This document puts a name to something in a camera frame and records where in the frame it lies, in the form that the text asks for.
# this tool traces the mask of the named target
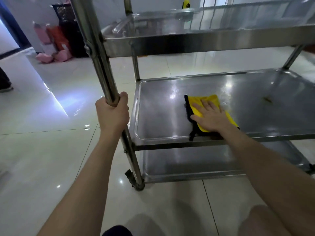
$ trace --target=yellow object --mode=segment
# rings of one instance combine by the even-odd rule
[[[182,9],[186,9],[190,7],[190,1],[189,0],[184,0]]]
[[[215,95],[215,94],[211,95],[211,96],[207,96],[207,97],[192,97],[192,96],[188,96],[189,105],[190,105],[193,113],[195,115],[199,116],[199,117],[203,117],[203,116],[202,116],[201,112],[199,112],[195,107],[192,106],[192,103],[196,103],[196,104],[200,105],[201,107],[203,107],[203,104],[202,104],[201,100],[211,101],[212,103],[214,103],[215,106],[217,106],[217,107],[220,106],[220,102],[219,102],[218,96]],[[225,114],[226,114],[228,120],[230,121],[230,123],[232,123],[233,125],[238,127],[238,125],[234,122],[234,120],[232,119],[232,117],[230,116],[230,114],[227,111],[225,111]],[[203,132],[209,132],[209,131],[203,129],[199,124],[198,124],[198,127]]]

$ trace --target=cleaning cloth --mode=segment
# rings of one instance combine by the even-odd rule
[[[198,134],[199,136],[211,136],[213,139],[216,139],[216,140],[223,139],[218,132],[207,131],[190,118],[190,116],[193,114],[199,117],[203,117],[201,112],[199,112],[195,107],[193,107],[192,105],[193,103],[196,103],[203,107],[201,100],[205,100],[205,101],[211,101],[212,103],[214,103],[215,106],[219,107],[220,102],[219,102],[218,96],[211,95],[211,96],[205,96],[205,97],[192,97],[192,96],[185,95],[184,97],[185,97],[185,102],[186,102],[186,111],[187,111],[188,120],[193,123],[192,132],[189,135],[189,140],[192,141],[193,138],[195,137],[195,134]],[[232,119],[230,114],[227,111],[225,111],[225,113],[230,123],[238,127],[238,125]]]

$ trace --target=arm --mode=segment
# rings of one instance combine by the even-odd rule
[[[79,176],[54,209],[37,236],[100,235],[112,159],[129,121],[128,95],[123,92],[116,108],[105,98],[96,102],[100,139]]]
[[[252,186],[292,235],[315,235],[315,180],[278,153],[249,138],[211,102],[194,105],[203,118],[191,119],[217,131],[230,146]]]

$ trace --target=person's left hand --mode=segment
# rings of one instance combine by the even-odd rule
[[[101,135],[119,134],[123,132],[129,122],[128,94],[122,92],[117,107],[106,103],[105,97],[96,101],[96,112],[100,122]]]

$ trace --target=forearm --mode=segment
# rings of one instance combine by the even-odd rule
[[[101,135],[77,179],[38,235],[100,235],[119,135]]]
[[[221,132],[261,198],[293,235],[314,234],[315,181],[236,127]]]

